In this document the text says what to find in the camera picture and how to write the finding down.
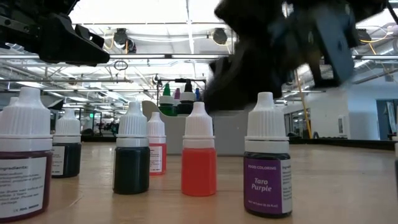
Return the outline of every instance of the wooden table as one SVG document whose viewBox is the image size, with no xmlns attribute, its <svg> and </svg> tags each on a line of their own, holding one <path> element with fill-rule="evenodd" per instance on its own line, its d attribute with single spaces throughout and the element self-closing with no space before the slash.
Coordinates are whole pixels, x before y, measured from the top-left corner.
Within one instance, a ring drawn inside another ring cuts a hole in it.
<svg viewBox="0 0 398 224">
<path fill-rule="evenodd" d="M 110 143 L 84 144 L 79 177 L 53 179 L 48 211 L 18 223 L 398 223 L 389 151 L 291 146 L 293 214 L 270 220 L 244 211 L 242 157 L 218 158 L 215 196 L 181 194 L 179 156 L 167 158 L 167 174 L 151 177 L 148 192 L 125 196 L 112 192 L 113 149 Z"/>
</svg>

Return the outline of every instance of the robotic arm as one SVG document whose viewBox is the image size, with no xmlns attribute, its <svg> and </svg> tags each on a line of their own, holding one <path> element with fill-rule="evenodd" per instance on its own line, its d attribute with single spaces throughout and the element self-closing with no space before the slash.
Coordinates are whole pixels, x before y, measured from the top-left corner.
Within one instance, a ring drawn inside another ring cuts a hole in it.
<svg viewBox="0 0 398 224">
<path fill-rule="evenodd" d="M 48 63 L 106 63 L 104 39 L 68 17 L 79 0 L 0 0 L 0 47 L 19 44 Z"/>
<path fill-rule="evenodd" d="M 293 5 L 294 12 L 285 17 L 282 3 Z M 279 98 L 282 85 L 304 63 L 315 88 L 340 86 L 354 72 L 351 48 L 361 44 L 355 24 L 387 5 L 385 0 L 222 0 L 215 14 L 239 42 L 234 55 L 210 64 L 214 79 L 203 95 L 207 110 L 242 109 L 261 91 Z M 333 79 L 322 78 L 321 58 L 331 65 Z"/>
</svg>

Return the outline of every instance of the purple label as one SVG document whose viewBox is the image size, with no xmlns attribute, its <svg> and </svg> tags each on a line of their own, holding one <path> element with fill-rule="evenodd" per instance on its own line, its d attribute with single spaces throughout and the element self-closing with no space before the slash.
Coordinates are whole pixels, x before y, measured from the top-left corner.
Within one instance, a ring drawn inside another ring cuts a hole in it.
<svg viewBox="0 0 398 224">
<path fill-rule="evenodd" d="M 261 213 L 282 213 L 279 160 L 244 158 L 244 206 Z"/>
</svg>

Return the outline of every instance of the bottle label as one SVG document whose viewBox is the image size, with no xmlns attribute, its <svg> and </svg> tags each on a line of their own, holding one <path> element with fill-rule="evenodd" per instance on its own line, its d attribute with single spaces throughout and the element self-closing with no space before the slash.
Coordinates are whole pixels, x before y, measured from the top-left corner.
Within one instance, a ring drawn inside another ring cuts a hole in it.
<svg viewBox="0 0 398 224">
<path fill-rule="evenodd" d="M 162 172 L 162 146 L 149 146 L 149 172 Z"/>
<path fill-rule="evenodd" d="M 63 163 L 65 160 L 65 146 L 52 147 L 52 170 L 51 175 L 63 175 Z"/>
<path fill-rule="evenodd" d="M 244 206 L 266 214 L 292 211 L 290 159 L 244 158 Z"/>
<path fill-rule="evenodd" d="M 0 159 L 0 218 L 43 208 L 47 158 Z"/>
</svg>

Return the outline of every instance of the ingredients label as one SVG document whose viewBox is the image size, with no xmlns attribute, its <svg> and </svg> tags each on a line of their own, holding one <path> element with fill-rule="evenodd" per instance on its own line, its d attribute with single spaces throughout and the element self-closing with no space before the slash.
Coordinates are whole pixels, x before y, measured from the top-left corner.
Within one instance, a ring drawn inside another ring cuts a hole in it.
<svg viewBox="0 0 398 224">
<path fill-rule="evenodd" d="M 65 159 L 65 146 L 52 147 L 52 175 L 63 175 L 63 163 Z"/>
<path fill-rule="evenodd" d="M 0 218 L 43 208 L 47 158 L 0 159 Z"/>
<path fill-rule="evenodd" d="M 290 159 L 244 159 L 244 206 L 267 214 L 292 211 Z"/>
<path fill-rule="evenodd" d="M 149 172 L 162 172 L 162 146 L 149 146 L 150 165 Z"/>
</svg>

